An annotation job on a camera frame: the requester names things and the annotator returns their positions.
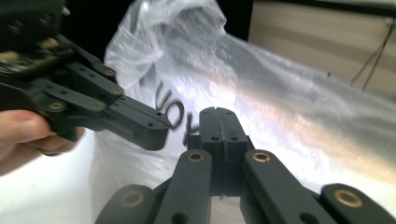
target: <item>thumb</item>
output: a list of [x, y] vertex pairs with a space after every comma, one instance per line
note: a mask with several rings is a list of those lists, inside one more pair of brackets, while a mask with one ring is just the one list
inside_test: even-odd
[[0, 112], [0, 145], [47, 137], [50, 126], [41, 116], [26, 110]]

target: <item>wall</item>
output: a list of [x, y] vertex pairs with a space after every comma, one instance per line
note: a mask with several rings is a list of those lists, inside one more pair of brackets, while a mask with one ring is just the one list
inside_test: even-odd
[[[384, 17], [276, 2], [256, 2], [249, 42], [349, 82], [389, 31]], [[366, 90], [396, 100], [396, 31]], [[355, 86], [361, 88], [373, 63]]]

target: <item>black cable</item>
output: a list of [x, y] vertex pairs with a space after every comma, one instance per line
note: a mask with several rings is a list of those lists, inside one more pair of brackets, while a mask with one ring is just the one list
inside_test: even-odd
[[365, 90], [365, 88], [367, 87], [369, 81], [371, 80], [371, 77], [373, 76], [373, 73], [374, 73], [374, 71], [375, 71], [375, 69], [376, 69], [376, 66], [377, 66], [377, 64], [378, 64], [378, 62], [379, 62], [379, 59], [380, 59], [381, 56], [382, 56], [382, 53], [384, 52], [385, 46], [386, 46], [387, 43], [388, 43], [388, 40], [389, 40], [390, 35], [392, 34], [393, 28], [394, 28], [394, 25], [391, 25], [390, 28], [389, 28], [388, 34], [387, 34], [387, 36], [385, 37], [384, 41], [383, 41], [383, 42], [381, 43], [381, 45], [375, 50], [375, 52], [367, 59], [367, 61], [364, 63], [363, 67], [362, 67], [361, 70], [356, 74], [356, 76], [354, 76], [354, 77], [352, 78], [352, 80], [350, 81], [350, 84], [349, 84], [350, 86], [352, 86], [352, 85], [355, 83], [355, 81], [361, 76], [361, 74], [363, 73], [363, 71], [365, 70], [365, 68], [367, 67], [367, 65], [370, 63], [370, 61], [376, 56], [375, 64], [373, 65], [373, 68], [372, 68], [372, 70], [371, 70], [371, 72], [370, 72], [370, 75], [367, 77], [367, 79], [366, 79], [366, 81], [364, 82], [364, 85], [363, 85], [363, 90]]

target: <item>plastic bag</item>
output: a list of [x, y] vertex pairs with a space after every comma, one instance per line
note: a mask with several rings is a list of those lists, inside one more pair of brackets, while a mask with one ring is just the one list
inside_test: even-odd
[[[227, 35], [212, 0], [140, 0], [106, 51], [127, 95], [166, 113], [166, 145], [146, 151], [97, 134], [93, 219], [118, 189], [155, 188], [210, 106], [232, 110], [256, 148], [275, 153], [307, 188], [344, 183], [396, 215], [396, 108], [343, 80]], [[244, 223], [238, 200], [214, 198], [211, 223]]]

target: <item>human hand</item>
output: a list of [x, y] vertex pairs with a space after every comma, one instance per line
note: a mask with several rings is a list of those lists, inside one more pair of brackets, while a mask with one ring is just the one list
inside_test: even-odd
[[[83, 135], [78, 128], [78, 137]], [[50, 131], [44, 118], [26, 110], [0, 112], [0, 175], [7, 174], [41, 154], [56, 155], [76, 143]]]

